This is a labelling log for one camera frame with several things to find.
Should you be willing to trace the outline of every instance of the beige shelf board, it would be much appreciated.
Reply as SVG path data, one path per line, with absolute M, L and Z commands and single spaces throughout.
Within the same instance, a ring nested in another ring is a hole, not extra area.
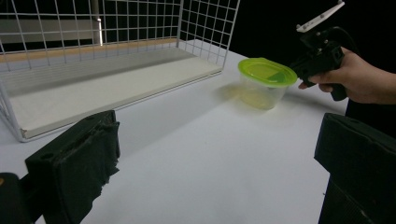
M 36 69 L 27 72 L 27 76 L 19 72 L 3 77 L 25 138 L 214 75 L 222 69 L 180 49 L 95 61 L 41 68 L 49 69 L 44 75 Z M 78 70 L 84 70 L 83 74 L 77 74 Z
M 107 45 L 95 45 L 88 47 L 79 47 L 79 48 L 65 48 L 65 49 L 47 49 L 47 50 L 37 50 L 30 51 L 28 53 L 7 53 L 0 57 L 0 63 L 6 62 L 17 62 L 17 61 L 26 61 L 26 60 L 36 60 L 36 59 L 45 59 L 47 57 L 63 57 L 68 55 L 79 55 L 79 54 L 101 54 L 106 51 L 111 50 L 136 50 L 139 48 L 147 48 L 150 46 L 158 46 L 158 45 L 171 45 L 176 44 L 177 40 L 175 38 L 164 38 L 164 39 L 155 39 L 155 40 L 140 40 L 129 43 L 120 43 L 120 44 L 107 44 Z

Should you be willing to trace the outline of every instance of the white wire grid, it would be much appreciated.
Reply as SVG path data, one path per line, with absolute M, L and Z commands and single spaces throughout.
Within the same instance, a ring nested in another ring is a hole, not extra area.
M 0 73 L 164 48 L 224 65 L 238 0 L 0 0 Z

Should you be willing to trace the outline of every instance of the dark wall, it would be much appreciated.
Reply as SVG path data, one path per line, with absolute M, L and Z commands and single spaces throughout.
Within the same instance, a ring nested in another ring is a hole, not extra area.
M 344 2 L 346 4 L 317 29 L 344 28 L 366 61 L 396 72 L 396 18 L 392 2 Z M 336 0 L 241 0 L 230 50 L 247 57 L 265 57 L 290 64 L 307 50 L 299 40 L 301 34 L 296 32 L 296 25 L 310 21 L 336 4 Z M 346 41 L 340 39 L 339 42 L 347 47 Z

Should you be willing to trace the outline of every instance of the clear plastic container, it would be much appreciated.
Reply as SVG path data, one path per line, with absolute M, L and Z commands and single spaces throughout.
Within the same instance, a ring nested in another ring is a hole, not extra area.
M 293 70 L 264 58 L 242 60 L 238 69 L 241 73 L 242 101 L 260 109 L 274 108 L 288 86 L 297 80 Z

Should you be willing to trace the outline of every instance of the finger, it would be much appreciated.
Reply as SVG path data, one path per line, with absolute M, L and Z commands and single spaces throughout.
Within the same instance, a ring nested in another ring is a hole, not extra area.
M 339 68 L 332 71 L 323 72 L 310 77 L 308 80 L 317 84 L 342 83 L 342 69 L 343 68 Z
M 300 90 L 305 90 L 306 88 L 308 88 L 308 86 L 305 83 L 300 83 L 300 85 L 298 86 L 298 89 Z
M 319 88 L 324 92 L 332 92 L 332 86 L 328 84 L 319 84 Z
M 343 51 L 344 54 L 352 52 L 350 49 L 346 49 L 344 47 L 341 47 L 341 51 Z

